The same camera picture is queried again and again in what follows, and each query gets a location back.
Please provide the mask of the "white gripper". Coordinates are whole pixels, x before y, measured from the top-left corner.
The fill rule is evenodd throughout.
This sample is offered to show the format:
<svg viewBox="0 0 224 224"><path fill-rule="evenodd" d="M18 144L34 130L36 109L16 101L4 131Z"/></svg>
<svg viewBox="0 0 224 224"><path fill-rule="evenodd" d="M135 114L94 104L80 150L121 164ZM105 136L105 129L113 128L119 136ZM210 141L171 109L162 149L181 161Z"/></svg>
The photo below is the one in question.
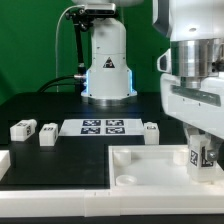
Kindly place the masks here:
<svg viewBox="0 0 224 224"><path fill-rule="evenodd" d="M163 73L160 88L164 112L184 122L187 144L200 135L199 129L207 132L205 159L217 161L224 139L224 72L202 80L199 90L183 88L179 77Z"/></svg>

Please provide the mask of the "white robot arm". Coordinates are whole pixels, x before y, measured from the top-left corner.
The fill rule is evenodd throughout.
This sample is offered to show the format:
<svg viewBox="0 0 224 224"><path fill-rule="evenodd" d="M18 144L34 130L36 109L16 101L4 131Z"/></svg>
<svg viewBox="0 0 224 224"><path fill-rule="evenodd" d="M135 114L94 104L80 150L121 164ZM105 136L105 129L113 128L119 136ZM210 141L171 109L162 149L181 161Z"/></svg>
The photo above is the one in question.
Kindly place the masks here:
<svg viewBox="0 0 224 224"><path fill-rule="evenodd" d="M82 24L93 26L92 65L82 96L117 101L133 92L124 70L124 38L109 44L115 8L143 0L72 0ZM166 114L224 140L224 0L153 0L153 26L170 39L157 60Z"/></svg>

